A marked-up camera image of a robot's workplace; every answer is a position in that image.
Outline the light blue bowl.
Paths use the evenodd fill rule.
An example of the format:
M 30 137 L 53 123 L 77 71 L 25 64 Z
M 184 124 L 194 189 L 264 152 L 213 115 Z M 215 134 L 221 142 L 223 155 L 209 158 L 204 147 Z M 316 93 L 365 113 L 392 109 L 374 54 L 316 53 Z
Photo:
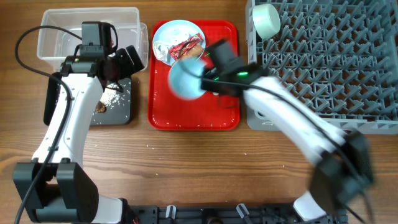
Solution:
M 205 94 L 201 89 L 201 77 L 205 62 L 188 58 L 174 63 L 169 71 L 168 84 L 174 95 L 183 100 L 195 100 Z

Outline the white napkin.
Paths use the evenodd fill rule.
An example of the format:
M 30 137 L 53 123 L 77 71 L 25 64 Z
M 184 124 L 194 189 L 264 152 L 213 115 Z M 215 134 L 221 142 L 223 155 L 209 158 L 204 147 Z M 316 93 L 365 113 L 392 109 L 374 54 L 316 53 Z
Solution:
M 162 62 L 166 62 L 168 59 L 170 44 L 163 41 L 156 41 L 152 44 L 152 50 L 155 58 Z

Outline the white rice pile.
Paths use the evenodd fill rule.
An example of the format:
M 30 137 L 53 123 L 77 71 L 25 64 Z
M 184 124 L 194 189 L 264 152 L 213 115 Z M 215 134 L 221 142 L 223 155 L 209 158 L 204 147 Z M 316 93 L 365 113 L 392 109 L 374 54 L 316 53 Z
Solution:
M 105 89 L 99 101 L 102 102 L 106 107 L 109 106 L 113 107 L 115 105 L 124 105 L 126 96 L 127 96 L 126 93 L 121 93 L 116 90 Z

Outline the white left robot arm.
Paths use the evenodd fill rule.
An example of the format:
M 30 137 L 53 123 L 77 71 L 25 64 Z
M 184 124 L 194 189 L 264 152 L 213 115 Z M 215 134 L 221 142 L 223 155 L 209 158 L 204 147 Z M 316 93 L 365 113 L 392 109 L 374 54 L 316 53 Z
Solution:
M 13 181 L 34 223 L 138 223 L 124 198 L 109 198 L 83 170 L 91 117 L 106 84 L 143 69 L 135 47 L 116 55 L 68 56 L 51 79 L 60 95 L 44 140 L 30 162 L 19 162 Z

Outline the red snack wrapper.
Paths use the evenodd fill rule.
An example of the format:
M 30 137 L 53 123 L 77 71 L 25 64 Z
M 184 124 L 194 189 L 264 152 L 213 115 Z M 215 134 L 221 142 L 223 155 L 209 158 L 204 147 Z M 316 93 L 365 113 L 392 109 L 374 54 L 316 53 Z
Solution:
M 174 60 L 178 60 L 202 41 L 204 41 L 204 37 L 200 33 L 197 33 L 189 37 L 187 40 L 184 40 L 183 42 L 171 47 L 169 49 L 169 55 Z

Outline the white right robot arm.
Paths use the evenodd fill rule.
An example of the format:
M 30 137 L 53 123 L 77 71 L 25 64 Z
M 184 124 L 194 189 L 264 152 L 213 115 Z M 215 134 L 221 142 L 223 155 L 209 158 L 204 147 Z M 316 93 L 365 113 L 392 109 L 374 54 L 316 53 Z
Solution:
M 206 48 L 214 69 L 201 78 L 201 88 L 242 97 L 282 131 L 314 167 L 308 190 L 293 203 L 302 220 L 312 221 L 340 210 L 362 196 L 369 221 L 374 213 L 368 188 L 374 182 L 369 145 L 356 129 L 344 131 L 317 116 L 276 77 L 255 63 L 246 65 L 221 39 Z

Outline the mint green bowl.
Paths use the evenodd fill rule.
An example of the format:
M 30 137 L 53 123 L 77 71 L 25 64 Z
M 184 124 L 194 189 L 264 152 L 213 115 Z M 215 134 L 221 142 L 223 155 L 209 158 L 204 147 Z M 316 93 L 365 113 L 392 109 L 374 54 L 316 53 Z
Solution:
M 252 18 L 258 35 L 264 40 L 272 38 L 280 31 L 280 16 L 272 4 L 254 6 Z

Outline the light blue plate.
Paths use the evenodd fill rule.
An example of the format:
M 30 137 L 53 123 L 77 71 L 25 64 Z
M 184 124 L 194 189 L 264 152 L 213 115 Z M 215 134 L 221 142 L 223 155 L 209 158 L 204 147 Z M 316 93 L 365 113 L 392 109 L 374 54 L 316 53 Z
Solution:
M 155 32 L 153 36 L 152 43 L 160 40 L 170 44 L 170 48 L 187 40 L 189 37 L 200 33 L 204 37 L 204 41 L 200 42 L 198 45 L 201 45 L 204 48 L 206 47 L 206 37 L 203 31 L 193 22 L 186 20 L 174 20 L 166 22 L 161 25 Z M 169 54 L 168 59 L 165 63 L 166 65 L 172 66 L 177 60 L 174 60 Z

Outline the brown food scrap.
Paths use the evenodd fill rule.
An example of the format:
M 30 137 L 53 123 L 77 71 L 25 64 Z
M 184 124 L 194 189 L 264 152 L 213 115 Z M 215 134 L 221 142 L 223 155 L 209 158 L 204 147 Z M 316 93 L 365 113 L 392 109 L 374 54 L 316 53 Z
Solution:
M 95 113 L 105 113 L 106 112 L 106 105 L 99 101 L 95 107 Z

